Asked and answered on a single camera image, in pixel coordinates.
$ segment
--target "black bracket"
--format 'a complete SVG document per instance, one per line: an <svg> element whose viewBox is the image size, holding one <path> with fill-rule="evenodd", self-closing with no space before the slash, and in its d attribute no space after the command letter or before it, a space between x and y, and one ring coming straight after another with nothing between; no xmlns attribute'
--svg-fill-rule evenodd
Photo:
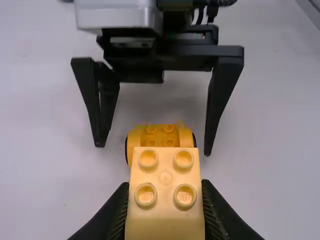
<svg viewBox="0 0 320 240"><path fill-rule="evenodd" d="M202 39L157 39L153 47L114 47L103 31L97 38L104 59L73 58L71 66L86 105L94 144L104 147L111 129L120 82L163 83L165 70L211 72L206 107L204 154L210 156L218 125L244 68L244 48L218 45L218 27L186 26L180 33L201 33Z"/></svg>
<svg viewBox="0 0 320 240"><path fill-rule="evenodd" d="M88 111L94 145L105 147L116 109L120 81L102 62L72 58L71 66Z"/></svg>

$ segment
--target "black tire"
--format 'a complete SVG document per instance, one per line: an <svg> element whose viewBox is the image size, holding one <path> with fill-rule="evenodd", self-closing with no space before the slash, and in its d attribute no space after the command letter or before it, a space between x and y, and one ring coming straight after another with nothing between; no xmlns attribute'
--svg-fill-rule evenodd
<svg viewBox="0 0 320 240"><path fill-rule="evenodd" d="M194 133L192 133L192 138L193 138L193 147L196 148L197 147L197 141L196 141L196 136Z"/></svg>
<svg viewBox="0 0 320 240"><path fill-rule="evenodd" d="M128 150L127 150L127 147L128 147L128 136L126 136L125 142L124 142L124 154L125 154L126 164L128 164Z"/></svg>

